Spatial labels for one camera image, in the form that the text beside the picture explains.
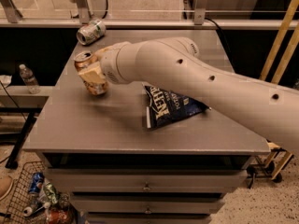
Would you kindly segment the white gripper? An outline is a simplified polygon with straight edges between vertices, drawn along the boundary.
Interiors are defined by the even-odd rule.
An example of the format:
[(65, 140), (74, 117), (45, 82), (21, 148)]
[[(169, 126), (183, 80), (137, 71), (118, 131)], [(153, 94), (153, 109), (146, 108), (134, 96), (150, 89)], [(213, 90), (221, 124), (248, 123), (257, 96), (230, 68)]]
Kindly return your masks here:
[(129, 42), (116, 43), (97, 50), (94, 55), (100, 62), (92, 63), (78, 72), (90, 94), (101, 95), (106, 93), (108, 90), (107, 81), (113, 84), (128, 84), (128, 81), (121, 76), (117, 65), (118, 55), (126, 45), (129, 45)]

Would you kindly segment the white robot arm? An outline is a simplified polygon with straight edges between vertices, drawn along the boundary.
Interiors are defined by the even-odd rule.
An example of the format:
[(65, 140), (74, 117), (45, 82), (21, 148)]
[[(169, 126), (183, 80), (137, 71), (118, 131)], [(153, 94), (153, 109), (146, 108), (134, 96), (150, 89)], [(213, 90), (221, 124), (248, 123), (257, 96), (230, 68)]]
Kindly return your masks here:
[(98, 62), (78, 72), (85, 81), (145, 81), (192, 97), (260, 136), (299, 155), (299, 91), (212, 67), (198, 59), (187, 37), (131, 44), (97, 52)]

